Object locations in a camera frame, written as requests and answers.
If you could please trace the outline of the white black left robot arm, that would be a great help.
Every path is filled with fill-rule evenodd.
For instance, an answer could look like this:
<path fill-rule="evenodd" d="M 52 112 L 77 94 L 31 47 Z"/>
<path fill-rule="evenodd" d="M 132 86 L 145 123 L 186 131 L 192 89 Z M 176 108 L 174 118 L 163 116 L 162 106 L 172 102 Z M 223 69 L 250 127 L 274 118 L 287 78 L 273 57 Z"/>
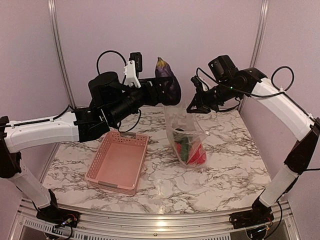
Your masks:
<path fill-rule="evenodd" d="M 37 217 L 60 222 L 68 211 L 59 208 L 54 193 L 22 163 L 24 149 L 60 142 L 97 140 L 139 108 L 165 104 L 172 77 L 155 77 L 121 83 L 117 73 L 99 74 L 88 83 L 92 97 L 89 107 L 66 109 L 53 117 L 29 121 L 0 119 L 0 176 L 12 182 L 34 203 Z"/>

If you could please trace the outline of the dark purple toy eggplant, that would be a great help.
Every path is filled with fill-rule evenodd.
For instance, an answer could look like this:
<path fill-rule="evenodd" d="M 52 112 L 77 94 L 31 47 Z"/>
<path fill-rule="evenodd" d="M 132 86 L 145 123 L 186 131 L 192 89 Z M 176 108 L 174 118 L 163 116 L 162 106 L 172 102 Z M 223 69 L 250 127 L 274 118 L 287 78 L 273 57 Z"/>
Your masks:
<path fill-rule="evenodd" d="M 165 106 L 178 105 L 182 97 L 181 86 L 169 63 L 167 63 L 161 57 L 157 58 L 157 63 L 155 66 L 155 77 L 170 78 L 170 80 L 163 83 L 165 99 L 162 104 Z"/>

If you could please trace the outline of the pink perforated plastic basket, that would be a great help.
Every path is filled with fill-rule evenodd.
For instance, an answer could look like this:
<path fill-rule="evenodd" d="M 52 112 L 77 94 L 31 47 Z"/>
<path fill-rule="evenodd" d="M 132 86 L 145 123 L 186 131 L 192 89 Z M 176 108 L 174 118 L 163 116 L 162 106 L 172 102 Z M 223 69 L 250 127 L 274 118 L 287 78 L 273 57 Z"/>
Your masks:
<path fill-rule="evenodd" d="M 137 192 L 149 137 L 140 133 L 105 134 L 85 179 L 93 186 L 133 196 Z"/>

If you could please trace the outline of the green toy cucumber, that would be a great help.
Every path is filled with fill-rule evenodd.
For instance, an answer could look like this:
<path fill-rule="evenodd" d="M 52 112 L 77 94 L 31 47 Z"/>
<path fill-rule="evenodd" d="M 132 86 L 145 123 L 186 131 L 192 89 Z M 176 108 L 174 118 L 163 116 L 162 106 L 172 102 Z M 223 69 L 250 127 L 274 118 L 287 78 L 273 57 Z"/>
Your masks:
<path fill-rule="evenodd" d="M 184 134 L 183 129 L 176 128 L 173 132 L 173 139 L 180 159 L 183 163 L 187 164 L 193 137 L 190 134 Z"/>

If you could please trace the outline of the clear zip top bag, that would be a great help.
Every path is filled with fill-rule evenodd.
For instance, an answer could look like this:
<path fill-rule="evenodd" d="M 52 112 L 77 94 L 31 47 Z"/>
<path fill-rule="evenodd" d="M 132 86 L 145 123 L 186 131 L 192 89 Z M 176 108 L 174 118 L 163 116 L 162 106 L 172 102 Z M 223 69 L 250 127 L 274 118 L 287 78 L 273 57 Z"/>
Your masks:
<path fill-rule="evenodd" d="M 164 106 L 166 136 L 181 165 L 196 168 L 204 165 L 207 154 L 203 147 L 209 136 L 194 113 L 187 113 L 184 105 Z"/>

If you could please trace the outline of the red toy tomato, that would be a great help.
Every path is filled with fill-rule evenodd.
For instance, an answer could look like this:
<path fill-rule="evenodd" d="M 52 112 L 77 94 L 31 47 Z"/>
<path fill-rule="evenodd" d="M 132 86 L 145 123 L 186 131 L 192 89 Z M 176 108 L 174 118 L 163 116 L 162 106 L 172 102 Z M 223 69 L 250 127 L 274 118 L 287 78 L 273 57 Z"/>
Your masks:
<path fill-rule="evenodd" d="M 200 144 L 195 153 L 187 161 L 187 165 L 202 165 L 207 160 L 207 154 L 203 146 Z"/>

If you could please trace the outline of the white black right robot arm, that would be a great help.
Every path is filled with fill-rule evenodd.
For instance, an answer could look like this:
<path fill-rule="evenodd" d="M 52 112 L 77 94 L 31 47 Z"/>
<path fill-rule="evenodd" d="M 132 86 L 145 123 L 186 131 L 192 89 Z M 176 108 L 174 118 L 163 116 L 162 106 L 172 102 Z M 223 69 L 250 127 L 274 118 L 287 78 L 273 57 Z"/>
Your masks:
<path fill-rule="evenodd" d="M 210 80 L 216 86 L 210 88 L 198 75 L 192 77 L 196 93 L 187 113 L 218 112 L 220 106 L 233 98 L 252 97 L 278 117 L 296 139 L 283 167 L 246 212 L 247 219 L 258 224 L 271 211 L 271 206 L 308 170 L 320 137 L 320 119 L 307 113 L 289 97 L 286 89 L 277 87 L 272 78 L 257 68 L 239 70 L 228 55 L 218 56 L 208 66 L 213 73 Z"/>

